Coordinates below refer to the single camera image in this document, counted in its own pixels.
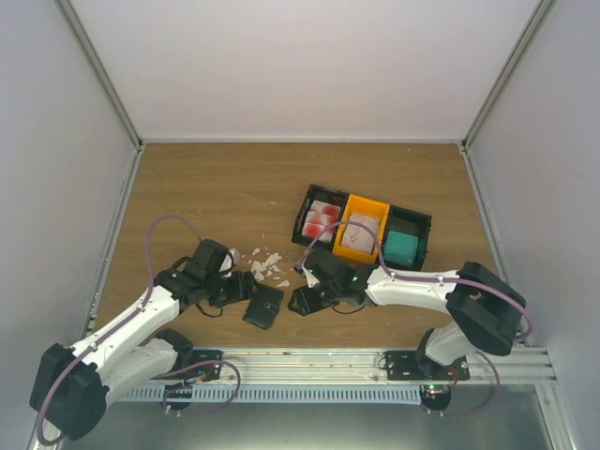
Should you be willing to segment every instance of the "metal grate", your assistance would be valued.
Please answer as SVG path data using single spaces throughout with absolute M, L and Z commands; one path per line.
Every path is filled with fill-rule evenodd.
M 233 393 L 232 386 L 202 384 L 194 386 L 192 398 L 170 401 L 220 402 Z M 141 386 L 120 401 L 161 401 L 164 387 Z M 242 386 L 237 403 L 421 403 L 418 386 Z

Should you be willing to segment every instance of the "wooden table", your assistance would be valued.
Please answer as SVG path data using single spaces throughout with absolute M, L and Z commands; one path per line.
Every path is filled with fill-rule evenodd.
M 165 213 L 189 219 L 201 232 L 245 255 L 277 252 L 280 280 L 289 280 L 275 324 L 263 331 L 242 321 L 248 302 L 218 319 L 191 308 L 168 326 L 197 345 L 289 347 L 414 347 L 447 316 L 416 307 L 370 307 L 350 316 L 325 310 L 301 317 L 287 309 L 304 281 L 292 270 L 304 247 L 291 242 L 293 223 L 310 183 L 369 197 L 433 216 L 423 270 L 459 269 L 466 261 L 493 268 L 473 192 L 455 145 L 440 144 L 151 144 L 141 168 L 112 260 L 97 316 L 101 326 L 144 290 L 143 239 Z M 155 270 L 197 241 L 179 222 L 159 225 L 152 239 Z M 251 256 L 254 249 L 260 252 Z M 349 306 L 340 309 L 350 310 Z

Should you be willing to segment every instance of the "white panel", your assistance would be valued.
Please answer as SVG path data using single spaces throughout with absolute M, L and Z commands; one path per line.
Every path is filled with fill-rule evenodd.
M 40 356 L 80 337 L 133 152 L 54 3 L 3 6 L 0 448 L 20 449 Z
M 472 157 L 584 448 L 600 428 L 600 3 L 558 2 Z
M 459 140 L 535 0 L 76 0 L 146 140 Z

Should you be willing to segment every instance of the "gray floor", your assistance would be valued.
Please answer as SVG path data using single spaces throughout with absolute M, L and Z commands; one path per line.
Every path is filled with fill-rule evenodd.
M 476 406 L 489 392 L 459 388 L 452 409 Z M 206 416 L 176 418 L 165 416 L 157 404 L 117 403 L 94 431 L 65 442 L 65 448 L 540 450 L 550 445 L 533 389 L 504 387 L 493 408 L 466 418 L 427 416 L 415 406 L 359 404 L 233 404 Z

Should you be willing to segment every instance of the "plastic container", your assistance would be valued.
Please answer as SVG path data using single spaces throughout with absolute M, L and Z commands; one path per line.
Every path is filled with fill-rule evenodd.
M 382 239 L 383 260 L 385 261 L 385 264 L 398 270 L 421 270 L 427 255 L 430 229 L 431 216 L 416 213 L 409 209 L 391 206 Z M 412 236 L 416 238 L 417 242 L 414 256 L 410 258 L 408 252 L 413 243 L 411 240 Z M 404 252 L 400 251 L 400 257 L 392 258 L 392 255 L 394 254 L 391 251 L 392 241 L 394 240 L 397 242 L 399 238 L 403 239 L 401 242 L 404 244 Z M 390 244 L 390 248 L 386 251 L 386 245 L 388 245 L 388 243 Z
M 308 211 L 310 210 L 310 206 L 314 201 L 339 206 L 337 221 L 340 221 L 344 214 L 344 209 L 346 208 L 349 195 L 350 194 L 347 192 L 340 192 L 337 190 L 328 189 L 327 187 L 310 185 L 310 187 L 308 187 L 307 195 L 302 202 L 302 207 L 300 208 L 300 211 L 296 216 L 296 221 L 293 225 L 292 242 L 295 244 L 300 244 L 301 246 L 308 246 L 312 242 L 311 237 L 307 237 L 302 234 L 302 229 L 304 227 L 304 222 L 307 218 Z M 338 229 L 333 230 L 331 242 L 317 241 L 315 243 L 315 247 L 326 248 L 329 251 L 333 250 L 337 234 Z
M 383 239 L 383 233 L 385 231 L 385 224 L 387 222 L 387 215 L 390 209 L 390 205 L 387 203 L 375 202 L 365 197 L 359 197 L 358 195 L 351 194 L 346 203 L 342 220 L 349 220 L 352 213 L 364 214 L 372 218 L 379 220 L 379 232 L 378 241 L 381 242 Z M 373 246 L 373 250 L 370 253 L 355 250 L 353 248 L 342 247 L 342 236 L 346 231 L 346 225 L 340 225 L 337 229 L 336 242 L 334 244 L 333 253 L 341 256 L 342 258 L 348 258 L 349 260 L 357 261 L 359 263 L 374 263 L 377 259 L 377 247 Z

